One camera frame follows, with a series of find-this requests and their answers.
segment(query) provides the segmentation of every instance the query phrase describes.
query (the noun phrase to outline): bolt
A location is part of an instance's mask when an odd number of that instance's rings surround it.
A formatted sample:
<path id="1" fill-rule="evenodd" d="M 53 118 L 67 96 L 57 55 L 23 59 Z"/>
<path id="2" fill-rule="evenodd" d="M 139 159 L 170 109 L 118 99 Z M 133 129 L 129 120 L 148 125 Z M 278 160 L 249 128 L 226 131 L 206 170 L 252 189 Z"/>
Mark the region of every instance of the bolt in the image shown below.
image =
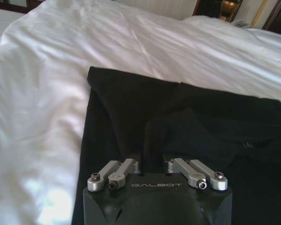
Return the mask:
<path id="1" fill-rule="evenodd" d="M 100 180 L 100 174 L 99 173 L 93 173 L 90 178 L 91 178 L 92 181 L 99 181 Z"/>
<path id="2" fill-rule="evenodd" d="M 215 172 L 214 173 L 215 178 L 222 180 L 224 179 L 224 174 L 222 172 Z"/>
<path id="3" fill-rule="evenodd" d="M 198 180 L 197 186 L 199 189 L 204 190 L 207 188 L 207 183 L 204 180 Z"/>

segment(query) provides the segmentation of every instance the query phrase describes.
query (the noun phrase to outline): folded black clothing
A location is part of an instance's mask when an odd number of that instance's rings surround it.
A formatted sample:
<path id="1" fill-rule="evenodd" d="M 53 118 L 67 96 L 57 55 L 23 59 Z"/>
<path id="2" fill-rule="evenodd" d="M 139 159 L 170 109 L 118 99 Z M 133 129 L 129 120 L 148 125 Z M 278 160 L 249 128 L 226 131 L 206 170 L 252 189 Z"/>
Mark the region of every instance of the folded black clothing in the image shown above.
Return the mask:
<path id="1" fill-rule="evenodd" d="M 281 103 L 91 67 L 73 224 L 82 191 L 110 160 L 141 154 L 141 170 L 163 173 L 163 154 L 223 171 L 233 225 L 281 224 Z"/>

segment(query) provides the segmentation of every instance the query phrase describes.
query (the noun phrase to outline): black garment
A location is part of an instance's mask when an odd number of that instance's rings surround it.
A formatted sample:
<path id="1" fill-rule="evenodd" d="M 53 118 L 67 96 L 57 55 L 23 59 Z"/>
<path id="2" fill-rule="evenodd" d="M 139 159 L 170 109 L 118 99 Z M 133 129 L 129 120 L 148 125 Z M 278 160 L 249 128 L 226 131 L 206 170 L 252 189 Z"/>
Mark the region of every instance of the black garment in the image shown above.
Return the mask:
<path id="1" fill-rule="evenodd" d="M 164 172 L 163 153 L 225 172 L 233 224 L 281 224 L 281 103 L 110 69 L 90 68 L 73 224 L 82 190 L 110 160 L 141 153 L 142 171 Z"/>

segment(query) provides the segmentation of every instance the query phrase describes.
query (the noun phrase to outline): white bedsheet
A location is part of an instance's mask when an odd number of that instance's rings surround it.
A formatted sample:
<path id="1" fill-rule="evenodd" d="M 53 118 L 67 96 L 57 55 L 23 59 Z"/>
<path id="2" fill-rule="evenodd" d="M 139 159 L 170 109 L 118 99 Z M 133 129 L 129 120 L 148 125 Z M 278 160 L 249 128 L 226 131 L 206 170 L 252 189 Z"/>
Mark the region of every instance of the white bedsheet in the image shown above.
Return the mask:
<path id="1" fill-rule="evenodd" d="M 90 66 L 281 101 L 279 35 L 47 0 L 0 41 L 0 225 L 71 222 Z"/>
<path id="2" fill-rule="evenodd" d="M 19 19 L 23 15 L 23 13 L 16 13 L 0 9 L 0 37 L 9 24 Z"/>

